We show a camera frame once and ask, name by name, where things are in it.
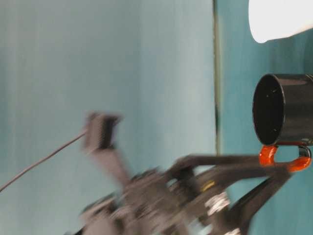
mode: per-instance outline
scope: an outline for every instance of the black mug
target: black mug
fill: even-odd
[[[298,171],[311,163],[313,145],[313,74],[267,74],[253,97],[253,122],[264,145],[260,163],[272,165],[279,145],[299,146],[300,157],[289,163]]]

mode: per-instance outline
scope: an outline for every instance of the black cup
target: black cup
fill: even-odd
[[[264,145],[313,145],[313,75],[263,76],[254,93],[253,122]]]

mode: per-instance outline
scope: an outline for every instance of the blurry object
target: blurry object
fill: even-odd
[[[313,75],[267,74],[258,83],[253,98],[255,132],[263,147],[262,165],[274,165],[279,145],[299,146],[299,158],[290,162],[289,171],[311,164],[313,145]]]
[[[195,220],[211,225],[210,235],[246,235],[255,213],[291,176],[288,164],[263,167],[258,156],[189,155],[165,172],[151,169],[130,177],[115,149],[119,119],[91,114],[85,149],[121,183],[122,200],[109,195],[88,206],[77,235],[188,235],[187,225]],[[196,175],[194,169],[203,165],[215,167]],[[258,177],[267,179],[231,207],[226,188]]]
[[[249,24],[259,43],[313,28],[312,0],[249,0]]]

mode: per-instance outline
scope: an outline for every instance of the yellow label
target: yellow label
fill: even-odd
[[[214,182],[213,180],[209,180],[208,182],[206,182],[206,183],[202,186],[201,191],[202,191],[202,192],[205,192],[205,191],[207,191],[209,188],[211,188],[211,187],[214,186],[214,185],[215,185],[215,182]]]

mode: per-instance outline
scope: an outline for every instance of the cup handle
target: cup handle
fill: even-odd
[[[288,166],[289,172],[296,172],[296,171],[304,170],[311,164],[311,161],[312,161],[311,151],[306,146],[299,146],[299,157],[287,163],[275,162],[274,155],[277,149],[278,149],[277,146],[265,146],[264,145],[259,154],[260,164],[262,166],[284,164]]]

